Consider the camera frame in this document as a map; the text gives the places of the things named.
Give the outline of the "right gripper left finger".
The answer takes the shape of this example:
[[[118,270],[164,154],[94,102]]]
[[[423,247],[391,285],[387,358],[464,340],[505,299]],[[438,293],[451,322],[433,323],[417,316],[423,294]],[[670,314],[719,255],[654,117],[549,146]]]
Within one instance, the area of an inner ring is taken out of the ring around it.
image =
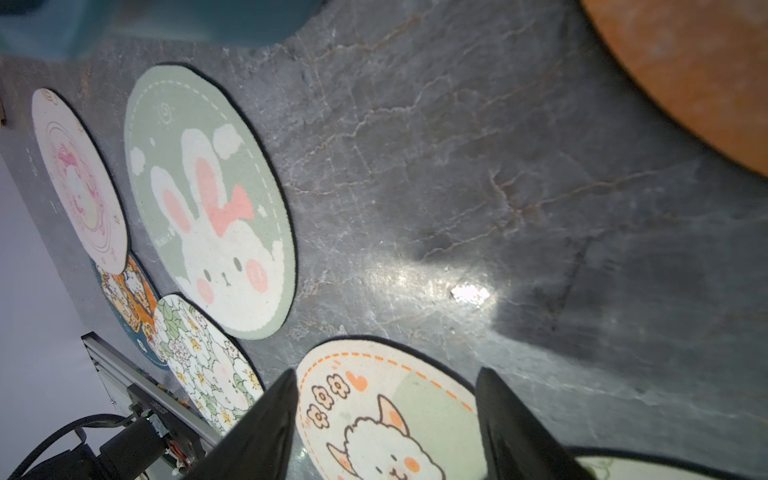
[[[297,406],[297,377],[288,369],[186,477],[285,479]]]

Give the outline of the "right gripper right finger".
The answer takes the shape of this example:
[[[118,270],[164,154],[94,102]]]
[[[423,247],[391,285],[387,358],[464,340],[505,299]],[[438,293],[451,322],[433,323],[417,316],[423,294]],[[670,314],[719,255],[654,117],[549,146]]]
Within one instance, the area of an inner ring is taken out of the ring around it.
[[[593,479],[494,370],[479,371],[475,400],[490,479]]]

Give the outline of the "teal plastic storage box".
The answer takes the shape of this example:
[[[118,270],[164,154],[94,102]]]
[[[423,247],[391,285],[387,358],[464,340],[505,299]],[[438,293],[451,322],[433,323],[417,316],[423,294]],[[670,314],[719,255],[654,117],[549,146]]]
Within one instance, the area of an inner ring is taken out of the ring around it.
[[[71,60],[86,55],[110,33],[263,47],[290,37],[321,6],[315,0],[3,1],[1,51]]]

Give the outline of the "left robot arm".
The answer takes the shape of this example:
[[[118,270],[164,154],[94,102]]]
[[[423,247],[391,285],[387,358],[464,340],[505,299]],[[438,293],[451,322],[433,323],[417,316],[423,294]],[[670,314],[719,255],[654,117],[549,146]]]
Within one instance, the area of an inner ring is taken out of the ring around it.
[[[87,443],[87,428],[118,428],[116,436],[95,453]],[[80,443],[47,460],[39,457],[63,436],[74,432]],[[43,440],[10,474],[12,479],[137,479],[166,450],[152,423],[116,414],[95,414],[74,420]]]

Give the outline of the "white flower green coaster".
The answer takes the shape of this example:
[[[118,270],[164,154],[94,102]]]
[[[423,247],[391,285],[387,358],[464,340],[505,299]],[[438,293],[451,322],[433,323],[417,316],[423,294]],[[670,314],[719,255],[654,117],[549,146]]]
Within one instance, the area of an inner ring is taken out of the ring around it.
[[[226,435],[264,392],[249,360],[179,295],[157,302],[154,324],[161,357],[205,421]]]

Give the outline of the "butterfly cream coaster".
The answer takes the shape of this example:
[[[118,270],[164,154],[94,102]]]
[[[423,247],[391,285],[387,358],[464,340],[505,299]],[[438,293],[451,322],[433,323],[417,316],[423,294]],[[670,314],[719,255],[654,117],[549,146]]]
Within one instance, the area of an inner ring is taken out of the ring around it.
[[[595,479],[747,479],[747,476],[669,456],[598,447],[570,453]]]

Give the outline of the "alpaca cream coaster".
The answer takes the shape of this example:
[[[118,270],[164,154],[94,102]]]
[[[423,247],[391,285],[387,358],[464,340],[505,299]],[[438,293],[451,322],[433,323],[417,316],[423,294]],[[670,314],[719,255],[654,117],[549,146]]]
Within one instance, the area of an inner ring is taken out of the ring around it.
[[[483,479],[472,390],[405,350],[342,339],[296,369],[296,424],[325,479]]]

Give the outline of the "blue orange toast coaster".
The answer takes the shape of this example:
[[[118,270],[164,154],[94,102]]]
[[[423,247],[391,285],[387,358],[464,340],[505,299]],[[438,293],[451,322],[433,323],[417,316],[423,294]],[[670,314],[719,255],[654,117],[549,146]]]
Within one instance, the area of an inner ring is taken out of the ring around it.
[[[158,303],[157,292],[140,262],[128,254],[124,271],[112,275],[93,260],[91,267],[118,323],[131,343],[154,366],[169,371],[163,355],[157,352],[153,313]]]

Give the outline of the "green bunny coaster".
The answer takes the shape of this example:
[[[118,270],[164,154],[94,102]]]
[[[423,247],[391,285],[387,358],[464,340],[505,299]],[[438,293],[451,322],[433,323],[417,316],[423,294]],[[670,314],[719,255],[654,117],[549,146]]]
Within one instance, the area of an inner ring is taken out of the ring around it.
[[[294,235],[233,102],[187,67],[152,67],[129,95],[124,147],[142,224],[181,295],[231,336],[278,331],[295,294]]]

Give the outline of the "pink swirl coaster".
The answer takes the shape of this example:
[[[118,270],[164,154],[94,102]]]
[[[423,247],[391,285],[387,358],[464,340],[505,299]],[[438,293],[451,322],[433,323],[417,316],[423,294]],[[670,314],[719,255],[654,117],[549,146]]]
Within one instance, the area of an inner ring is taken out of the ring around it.
[[[102,270],[122,273],[128,256],[125,217],[95,144],[74,111],[50,89],[33,93],[31,113],[48,175],[83,248]]]

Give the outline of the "orange round coaster near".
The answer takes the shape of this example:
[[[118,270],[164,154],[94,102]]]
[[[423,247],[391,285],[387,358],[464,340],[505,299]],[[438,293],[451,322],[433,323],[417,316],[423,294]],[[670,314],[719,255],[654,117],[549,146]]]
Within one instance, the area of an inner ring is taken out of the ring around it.
[[[764,1],[586,1],[611,53],[675,121],[767,173]]]

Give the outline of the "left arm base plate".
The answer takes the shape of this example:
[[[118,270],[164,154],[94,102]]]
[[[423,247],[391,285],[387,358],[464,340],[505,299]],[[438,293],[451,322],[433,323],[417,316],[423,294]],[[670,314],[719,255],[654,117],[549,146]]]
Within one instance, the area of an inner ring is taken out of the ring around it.
[[[141,477],[183,478],[220,435],[199,416],[181,387],[159,384],[93,332],[82,341],[117,413],[148,421],[165,443],[164,452]]]

